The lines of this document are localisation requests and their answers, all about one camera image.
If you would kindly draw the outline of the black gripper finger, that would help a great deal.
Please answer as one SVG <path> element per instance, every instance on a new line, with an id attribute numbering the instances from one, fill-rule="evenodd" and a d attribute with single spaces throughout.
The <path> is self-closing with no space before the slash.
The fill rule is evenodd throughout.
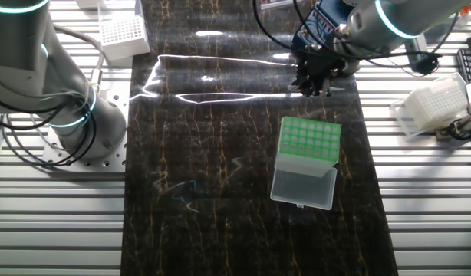
<path id="1" fill-rule="evenodd" d="M 290 92 L 300 92 L 304 96 L 313 96 L 315 94 L 312 79 L 307 75 L 297 75 L 288 85 L 288 90 Z"/>
<path id="2" fill-rule="evenodd" d="M 314 95 L 319 97 L 329 97 L 331 95 L 330 80 L 326 76 L 317 76 L 314 80 Z"/>

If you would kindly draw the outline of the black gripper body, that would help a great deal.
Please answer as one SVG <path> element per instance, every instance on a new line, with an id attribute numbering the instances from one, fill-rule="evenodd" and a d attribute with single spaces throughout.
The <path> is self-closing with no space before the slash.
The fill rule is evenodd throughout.
<path id="1" fill-rule="evenodd" d="M 330 78 L 340 75 L 344 60 L 328 50 L 296 51 L 296 80 L 307 81 L 318 77 Z"/>

